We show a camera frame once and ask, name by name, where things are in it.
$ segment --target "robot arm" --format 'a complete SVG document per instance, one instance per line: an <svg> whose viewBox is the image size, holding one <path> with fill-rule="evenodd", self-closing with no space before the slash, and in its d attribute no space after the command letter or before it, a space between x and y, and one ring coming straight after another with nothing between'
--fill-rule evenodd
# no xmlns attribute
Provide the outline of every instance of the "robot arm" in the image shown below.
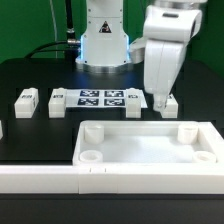
<svg viewBox="0 0 224 224"><path fill-rule="evenodd" d="M147 93L153 94L155 111L163 112L166 107L184 62L186 47L201 27L202 11L197 7L205 2L207 0L156 0L147 8L144 39L141 39L141 42L145 40L144 87ZM135 61L141 61L142 48L133 51L132 55L138 56Z"/></svg>

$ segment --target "black table surface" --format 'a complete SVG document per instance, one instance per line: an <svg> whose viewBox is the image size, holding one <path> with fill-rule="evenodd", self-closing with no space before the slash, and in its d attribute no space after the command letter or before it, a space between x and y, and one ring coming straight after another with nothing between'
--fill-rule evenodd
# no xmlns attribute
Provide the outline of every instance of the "black table surface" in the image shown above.
<svg viewBox="0 0 224 224"><path fill-rule="evenodd" d="M143 88L143 64L120 74L77 71L62 59L11 59L0 65L0 140L2 165L71 165L80 122L84 120L159 121L153 100L140 119L124 108L67 109L49 119L54 88ZM16 119L14 103L25 88L37 88L39 105L32 119ZM210 121L224 137L224 78L205 64L186 61L172 89L177 119ZM223 223L223 195L0 195L0 223Z"/></svg>

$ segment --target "white platform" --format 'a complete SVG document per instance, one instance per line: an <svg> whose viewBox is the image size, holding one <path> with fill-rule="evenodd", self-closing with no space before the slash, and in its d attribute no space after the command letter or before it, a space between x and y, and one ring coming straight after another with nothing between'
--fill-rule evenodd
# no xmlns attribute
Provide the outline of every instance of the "white platform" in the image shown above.
<svg viewBox="0 0 224 224"><path fill-rule="evenodd" d="M211 123L190 122L198 126L197 141L183 144L180 124L84 121L73 165L0 166L0 193L224 194L224 140ZM217 161L202 156L195 163L197 152Z"/></svg>

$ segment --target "small white block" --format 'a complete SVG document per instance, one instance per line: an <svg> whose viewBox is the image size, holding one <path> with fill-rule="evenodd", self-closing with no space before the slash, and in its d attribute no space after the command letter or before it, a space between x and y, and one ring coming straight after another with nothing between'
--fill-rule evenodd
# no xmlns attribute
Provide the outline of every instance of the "small white block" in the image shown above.
<svg viewBox="0 0 224 224"><path fill-rule="evenodd" d="M2 122L0 121L0 139L3 137Z"/></svg>
<svg viewBox="0 0 224 224"><path fill-rule="evenodd" d="M166 103L166 108L161 112L162 118L177 118L178 103L173 94L169 95Z"/></svg>
<svg viewBox="0 0 224 224"><path fill-rule="evenodd" d="M16 118L31 118L38 103L38 90L24 89L14 105Z"/></svg>
<svg viewBox="0 0 224 224"><path fill-rule="evenodd" d="M139 89L131 88L126 90L126 117L141 117L141 98Z"/></svg>
<svg viewBox="0 0 224 224"><path fill-rule="evenodd" d="M66 93L64 88L54 89L51 94L51 99L48 103L49 117L62 118L65 117L66 110Z"/></svg>

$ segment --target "plastic part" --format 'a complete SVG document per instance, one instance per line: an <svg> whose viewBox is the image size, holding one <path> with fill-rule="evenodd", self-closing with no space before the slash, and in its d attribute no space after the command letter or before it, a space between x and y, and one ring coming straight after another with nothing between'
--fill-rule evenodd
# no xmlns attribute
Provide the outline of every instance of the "plastic part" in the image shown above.
<svg viewBox="0 0 224 224"><path fill-rule="evenodd" d="M192 161L194 163L216 163L217 158L214 153L198 151L193 154Z"/></svg>
<svg viewBox="0 0 224 224"><path fill-rule="evenodd" d="M173 94L169 95L166 102L166 107L161 111L162 118L177 118L178 116L178 103Z"/></svg>
<svg viewBox="0 0 224 224"><path fill-rule="evenodd" d="M195 123L182 123L178 127L177 139L180 143L191 145L196 143L198 139L198 124Z"/></svg>
<svg viewBox="0 0 224 224"><path fill-rule="evenodd" d="M3 137L3 132L2 132L2 122L0 121L0 140Z"/></svg>
<svg viewBox="0 0 224 224"><path fill-rule="evenodd" d="M186 43L200 30L201 20L200 10L149 6L144 24L144 36L150 39Z"/></svg>
<svg viewBox="0 0 224 224"><path fill-rule="evenodd" d="M103 162L103 154L96 150L87 150L80 154L80 161L85 163Z"/></svg>
<svg viewBox="0 0 224 224"><path fill-rule="evenodd" d="M77 68L94 73L129 69L129 38L123 30L123 0L86 0L87 28Z"/></svg>
<svg viewBox="0 0 224 224"><path fill-rule="evenodd" d="M139 89L126 90L126 117L141 118L141 98Z"/></svg>
<svg viewBox="0 0 224 224"><path fill-rule="evenodd" d="M50 118L63 118L66 111L66 92L64 88L54 89L48 103Z"/></svg>
<svg viewBox="0 0 224 224"><path fill-rule="evenodd" d="M184 43L148 40L145 52L144 87L153 94L153 109L162 112L168 95L183 64Z"/></svg>
<svg viewBox="0 0 224 224"><path fill-rule="evenodd" d="M104 126L90 124L85 126L85 141L90 144L100 144L104 140Z"/></svg>
<svg viewBox="0 0 224 224"><path fill-rule="evenodd" d="M162 2L180 2L180 3L205 3L208 0L160 0Z"/></svg>
<svg viewBox="0 0 224 224"><path fill-rule="evenodd" d="M129 53L131 57L131 62L133 64L137 64L144 61L146 41L147 39L145 37L142 37L137 38L134 42L130 44Z"/></svg>
<svg viewBox="0 0 224 224"><path fill-rule="evenodd" d="M72 166L0 166L1 194L78 193L78 170Z"/></svg>
<svg viewBox="0 0 224 224"><path fill-rule="evenodd" d="M14 104L16 118L31 118L39 103L38 90L24 89Z"/></svg>

